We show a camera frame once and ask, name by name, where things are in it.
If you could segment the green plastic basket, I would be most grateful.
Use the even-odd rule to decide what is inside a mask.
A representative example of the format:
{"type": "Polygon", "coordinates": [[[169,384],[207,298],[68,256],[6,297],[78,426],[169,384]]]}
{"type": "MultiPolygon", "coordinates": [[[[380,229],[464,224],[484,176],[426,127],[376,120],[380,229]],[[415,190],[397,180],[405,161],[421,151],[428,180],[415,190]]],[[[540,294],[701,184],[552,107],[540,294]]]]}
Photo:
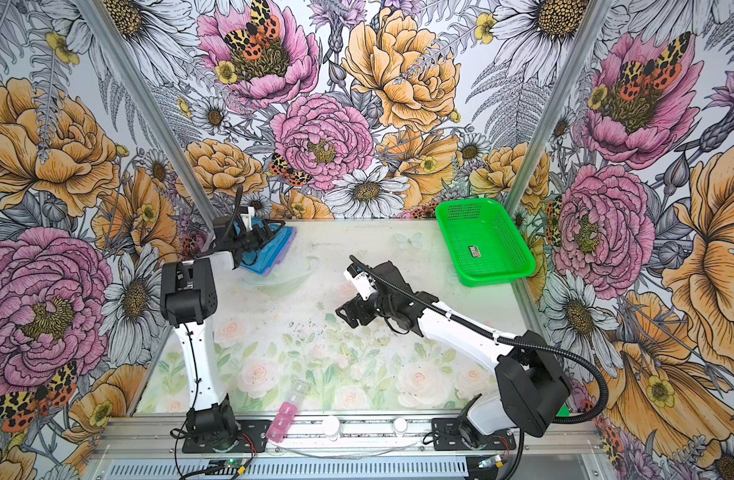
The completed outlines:
{"type": "Polygon", "coordinates": [[[462,285],[506,284],[535,272],[533,254],[497,201],[446,201],[436,207],[435,216],[462,285]]]}

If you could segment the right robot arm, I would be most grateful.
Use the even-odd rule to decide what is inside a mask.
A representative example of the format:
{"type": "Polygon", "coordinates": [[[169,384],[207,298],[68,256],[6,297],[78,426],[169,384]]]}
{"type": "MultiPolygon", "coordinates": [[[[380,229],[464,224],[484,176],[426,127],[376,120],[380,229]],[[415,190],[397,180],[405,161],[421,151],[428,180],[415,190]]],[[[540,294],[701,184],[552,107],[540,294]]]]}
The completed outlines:
{"type": "Polygon", "coordinates": [[[369,267],[353,259],[344,276],[356,295],[336,314],[351,328],[381,318],[396,333],[440,343],[495,377],[497,391],[475,395],[457,417],[456,436],[467,446],[481,448],[510,429],[541,437],[558,421],[570,383],[541,335],[503,332],[468,318],[437,296],[412,289],[390,261],[369,267]]]}

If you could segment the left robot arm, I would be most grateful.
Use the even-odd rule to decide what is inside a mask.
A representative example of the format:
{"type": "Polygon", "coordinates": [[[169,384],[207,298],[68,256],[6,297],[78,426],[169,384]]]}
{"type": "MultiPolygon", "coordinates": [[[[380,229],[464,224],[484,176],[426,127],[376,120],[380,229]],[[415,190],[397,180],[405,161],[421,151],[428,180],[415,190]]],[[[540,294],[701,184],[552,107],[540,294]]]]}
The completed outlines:
{"type": "Polygon", "coordinates": [[[192,260],[169,262],[161,269],[160,312],[174,328],[188,378],[189,409],[176,434],[186,447],[227,451],[239,439],[229,394],[219,375],[213,316],[218,310],[215,277],[257,266],[276,239],[290,230],[283,220],[254,219],[254,210],[237,206],[215,219],[212,246],[192,260]]]}

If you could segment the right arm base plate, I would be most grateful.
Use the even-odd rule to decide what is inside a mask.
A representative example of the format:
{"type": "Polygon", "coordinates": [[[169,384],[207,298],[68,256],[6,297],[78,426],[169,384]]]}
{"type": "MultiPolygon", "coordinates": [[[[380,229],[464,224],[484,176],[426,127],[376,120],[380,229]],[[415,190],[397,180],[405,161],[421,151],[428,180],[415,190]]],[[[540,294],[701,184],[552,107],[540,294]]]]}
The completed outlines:
{"type": "Polygon", "coordinates": [[[437,417],[431,420],[432,444],[436,451],[503,451],[515,450],[517,439],[509,429],[466,440],[457,418],[437,417]]]}

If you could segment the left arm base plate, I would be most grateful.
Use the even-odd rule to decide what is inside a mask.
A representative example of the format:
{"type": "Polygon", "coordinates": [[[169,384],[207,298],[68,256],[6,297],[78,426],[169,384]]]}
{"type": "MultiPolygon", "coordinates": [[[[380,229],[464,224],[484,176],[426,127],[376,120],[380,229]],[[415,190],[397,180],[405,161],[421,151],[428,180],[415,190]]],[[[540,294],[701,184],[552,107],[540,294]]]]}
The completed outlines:
{"type": "Polygon", "coordinates": [[[215,430],[187,437],[182,452],[185,454],[262,453],[266,450],[268,420],[237,421],[237,432],[215,430]]]}

